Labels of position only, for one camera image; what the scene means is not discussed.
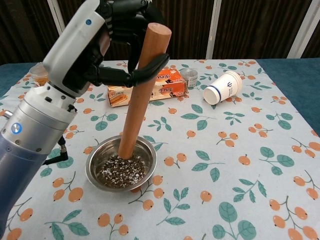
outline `wooden stick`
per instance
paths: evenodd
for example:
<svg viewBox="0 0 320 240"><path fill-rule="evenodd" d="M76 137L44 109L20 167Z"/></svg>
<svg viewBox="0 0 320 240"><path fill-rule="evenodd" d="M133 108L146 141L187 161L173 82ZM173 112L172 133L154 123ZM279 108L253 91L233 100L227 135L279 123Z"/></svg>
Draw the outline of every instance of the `wooden stick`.
<svg viewBox="0 0 320 240"><path fill-rule="evenodd" d="M164 25L154 22L148 24L138 69L166 52L171 34L171 30ZM123 159L132 156L155 82L156 78L133 87L118 152Z"/></svg>

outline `tablecloth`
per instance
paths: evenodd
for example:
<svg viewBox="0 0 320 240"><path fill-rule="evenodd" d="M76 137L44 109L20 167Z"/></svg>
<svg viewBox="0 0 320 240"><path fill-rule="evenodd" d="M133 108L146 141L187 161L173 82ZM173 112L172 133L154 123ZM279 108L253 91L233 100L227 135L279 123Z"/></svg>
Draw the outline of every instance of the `tablecloth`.
<svg viewBox="0 0 320 240"><path fill-rule="evenodd" d="M103 65L124 69L127 62ZM198 82L183 97L148 105L139 135L157 152L149 181L110 193L87 180L88 154L123 130L128 110L109 106L105 86L90 86L64 133L69 159L40 168L12 208L3 239L319 237L319 137L259 64L171 60L167 67L196 69ZM227 70L241 76L242 92L208 105L203 89ZM0 108L13 111L33 86L27 74L0 98ZM0 117L0 126L5 122ZM57 146L48 157L58 153Z"/></svg>

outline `white paper cup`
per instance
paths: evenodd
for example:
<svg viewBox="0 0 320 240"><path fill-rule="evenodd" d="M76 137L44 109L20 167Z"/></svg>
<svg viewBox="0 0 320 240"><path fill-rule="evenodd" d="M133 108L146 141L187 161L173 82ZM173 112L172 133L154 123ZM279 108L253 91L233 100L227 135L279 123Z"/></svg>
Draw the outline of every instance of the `white paper cup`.
<svg viewBox="0 0 320 240"><path fill-rule="evenodd" d="M204 100L215 105L233 95L237 95L242 89L242 79L234 71L226 71L203 91Z"/></svg>

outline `cardboard box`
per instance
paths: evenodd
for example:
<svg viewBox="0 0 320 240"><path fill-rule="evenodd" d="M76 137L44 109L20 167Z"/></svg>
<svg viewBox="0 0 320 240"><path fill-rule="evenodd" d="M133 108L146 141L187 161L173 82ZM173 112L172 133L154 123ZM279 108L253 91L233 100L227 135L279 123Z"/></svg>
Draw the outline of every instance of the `cardboard box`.
<svg viewBox="0 0 320 240"><path fill-rule="evenodd" d="M175 68L163 69L156 77L150 101L181 97L185 93L185 80ZM112 107L128 105L132 88L108 86L108 98Z"/></svg>

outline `stainless steel bowl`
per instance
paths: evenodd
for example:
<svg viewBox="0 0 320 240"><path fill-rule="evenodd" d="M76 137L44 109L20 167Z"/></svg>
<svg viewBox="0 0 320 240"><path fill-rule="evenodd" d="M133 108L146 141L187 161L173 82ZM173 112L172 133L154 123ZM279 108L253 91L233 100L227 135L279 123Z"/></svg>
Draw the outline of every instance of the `stainless steel bowl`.
<svg viewBox="0 0 320 240"><path fill-rule="evenodd" d="M98 166L102 165L103 162L111 156L117 155L119 150L121 136L113 136L107 140L101 142L96 146L90 153L86 165L85 173L90 183L96 186L98 189L106 192L126 192L135 189L144 184L154 173L157 165L157 153L150 142L142 137L137 138L133 154L140 156L145 163L145 175L136 184L127 186L124 188L112 188L107 187L101 183L97 177Z"/></svg>

